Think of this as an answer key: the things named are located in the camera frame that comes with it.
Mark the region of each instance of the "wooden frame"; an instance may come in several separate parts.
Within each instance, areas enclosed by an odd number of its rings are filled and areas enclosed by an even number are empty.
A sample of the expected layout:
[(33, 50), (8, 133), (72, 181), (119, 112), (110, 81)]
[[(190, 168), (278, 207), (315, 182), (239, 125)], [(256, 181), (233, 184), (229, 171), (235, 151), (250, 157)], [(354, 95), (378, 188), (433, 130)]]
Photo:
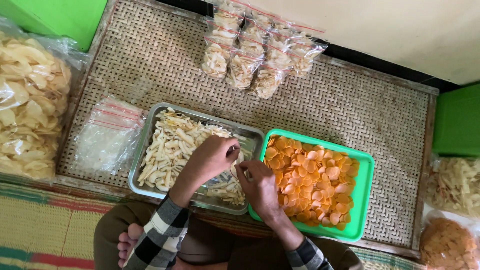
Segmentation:
[[(136, 1), (147, 6), (155, 6), (157, 8), (159, 7), (166, 12), (169, 12), (178, 16), (186, 17), (190, 20), (196, 20), (201, 22), (204, 21), (204, 18), (198, 14), (180, 10), (178, 8), (174, 8), (174, 7), (156, 2), (154, 0), (136, 0)], [(97, 55), (100, 45), (102, 44), (105, 33), (107, 31), (108, 24), (116, 9), (117, 3), (118, 3), (118, 0), (109, 0), (107, 2), (105, 11), (100, 21), (100, 25), (97, 29), (94, 40), (92, 42), (92, 46), (89, 51), (91, 55), (94, 55), (94, 56)], [(423, 152), (423, 165), (421, 170), (422, 175), (421, 175), (420, 185), (419, 185), (418, 195), (417, 195), (417, 205), (416, 205), (416, 214), (414, 219), (412, 245), (410, 249), (401, 247), (401, 246), (387, 245), (384, 243), (378, 243), (375, 241), (368, 241), (368, 240), (360, 240), (355, 243), (345, 242), (346, 244), (349, 244), (349, 245), (375, 249), (375, 250), (388, 252), (395, 255), (404, 256), (404, 257), (419, 258), (420, 254), (418, 250), (420, 246), (421, 218), (423, 214), (423, 203), (424, 203), (423, 194), (425, 193), (426, 182), (428, 180), (428, 176), (430, 172), (430, 155), (432, 150), (433, 122), (434, 122), (434, 115), (435, 115), (436, 95), (439, 94), (438, 89), (421, 85), (418, 83), (414, 83), (405, 79), (397, 78), (391, 75), (383, 74), (374, 70), (370, 70), (361, 66), (357, 66), (357, 65), (354, 65), (345, 61), (341, 61), (338, 59), (334, 59), (331, 57), (327, 57), (327, 56), (322, 56), (320, 58), (320, 61), (337, 65), (349, 70), (353, 70), (371, 77), (381, 78), (383, 80), (391, 81), (397, 85), (413, 88), (415, 90), (422, 91), (429, 94), (430, 98), (429, 98), (428, 111), (426, 115), (427, 120), (426, 120), (425, 135), (424, 135), (425, 146), (424, 146), (424, 152)], [(88, 76), (92, 69), (92, 65), (93, 65), (93, 62), (91, 62), (87, 66), (86, 71), (83, 73), (83, 75), (80, 78), (78, 78), (77, 87), (73, 91), (72, 97), (70, 99), (69, 110), (67, 111), (65, 116), (66, 119), (70, 119), (70, 121), (66, 123), (67, 131), (70, 131), (72, 127), (73, 117), (78, 108), (79, 100), (82, 96), (83, 89), (86, 85)], [(69, 132), (65, 132), (64, 135), (60, 138), (60, 149), (65, 148), (68, 134)], [(88, 181), (84, 179), (81, 179), (81, 181), (79, 181), (79, 179), (77, 178), (73, 178), (65, 175), (57, 175), (57, 177), (52, 182), (31, 181), (31, 180), (27, 180), (20, 177), (14, 177), (14, 176), (6, 176), (4, 179), (2, 179), (2, 181), (39, 188), (42, 190), (53, 191), (57, 193), (64, 193), (64, 194), (70, 194), (70, 195), (84, 197), (84, 198), (100, 199), (100, 200), (106, 200), (106, 201), (112, 201), (112, 202), (124, 202), (124, 201), (136, 200), (136, 201), (142, 201), (146, 203), (155, 203), (155, 204), (159, 203), (158, 199), (135, 194), (133, 191), (127, 188), (101, 184), (98, 182)], [(252, 226), (255, 226), (255, 228), (257, 228), (258, 230), (264, 231), (265, 235), (271, 235), (271, 230), (264, 223), (254, 221), (248, 215), (233, 216), (233, 215), (214, 212), (206, 209), (197, 209), (197, 208), (193, 209), (193, 211), (194, 213), (197, 213), (199, 215), (223, 219), (226, 222), (234, 221), (234, 222), (244, 223), (246, 225), (252, 225)]]

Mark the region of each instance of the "person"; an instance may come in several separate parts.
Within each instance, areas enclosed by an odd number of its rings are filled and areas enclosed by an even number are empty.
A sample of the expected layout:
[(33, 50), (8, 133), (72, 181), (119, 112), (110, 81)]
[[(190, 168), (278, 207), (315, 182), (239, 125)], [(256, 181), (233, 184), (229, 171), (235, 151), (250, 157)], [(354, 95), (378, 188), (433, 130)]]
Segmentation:
[[(362, 270), (358, 257), (334, 240), (300, 233), (278, 203), (275, 175), (259, 160), (235, 166), (246, 198), (274, 239), (236, 236), (190, 217), (195, 191), (238, 158), (235, 138), (211, 136), (192, 154), (158, 207), (118, 205), (94, 236), (97, 270)], [(247, 180), (248, 171), (253, 180)]]

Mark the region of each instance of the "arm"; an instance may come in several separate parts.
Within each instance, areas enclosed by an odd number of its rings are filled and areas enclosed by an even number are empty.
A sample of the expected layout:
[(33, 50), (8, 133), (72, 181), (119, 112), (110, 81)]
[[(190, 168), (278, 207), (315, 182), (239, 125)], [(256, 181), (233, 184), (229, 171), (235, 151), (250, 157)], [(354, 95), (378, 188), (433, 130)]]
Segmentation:
[[(332, 270), (320, 249), (300, 233), (278, 204), (273, 172), (259, 160), (244, 161), (236, 169), (245, 196), (260, 218), (278, 235), (290, 266), (294, 269)], [(252, 175), (252, 182), (247, 180), (245, 171)]]
[(124, 270), (170, 269), (176, 263), (181, 242), (187, 233), (190, 200), (197, 189), (219, 175), (238, 158), (235, 138), (210, 136), (192, 154), (175, 184), (160, 203), (137, 245), (127, 256)]

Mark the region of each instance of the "striped mat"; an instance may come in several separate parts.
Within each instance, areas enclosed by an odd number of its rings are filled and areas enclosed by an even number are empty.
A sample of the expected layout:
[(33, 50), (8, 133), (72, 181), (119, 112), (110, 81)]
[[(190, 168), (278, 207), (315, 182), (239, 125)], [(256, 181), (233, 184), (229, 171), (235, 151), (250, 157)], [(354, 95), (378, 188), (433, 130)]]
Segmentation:
[[(0, 270), (92, 270), (93, 235), (115, 204), (0, 183)], [(387, 253), (352, 248), (367, 270), (425, 270)]]

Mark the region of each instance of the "black baseboard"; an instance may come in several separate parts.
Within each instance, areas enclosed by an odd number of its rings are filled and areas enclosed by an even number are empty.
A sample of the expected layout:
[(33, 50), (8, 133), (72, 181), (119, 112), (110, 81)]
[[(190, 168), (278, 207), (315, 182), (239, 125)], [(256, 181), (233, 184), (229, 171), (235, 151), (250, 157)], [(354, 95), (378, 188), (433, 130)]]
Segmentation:
[[(203, 16), (213, 15), (213, 7), (201, 0), (157, 0), (161, 3), (188, 10)], [(412, 82), (438, 88), (440, 93), (463, 88), (463, 86), (445, 81), (431, 75), (403, 67), (363, 52), (347, 49), (342, 46), (330, 44), (324, 55), (344, 60), (359, 66), (377, 70)]]

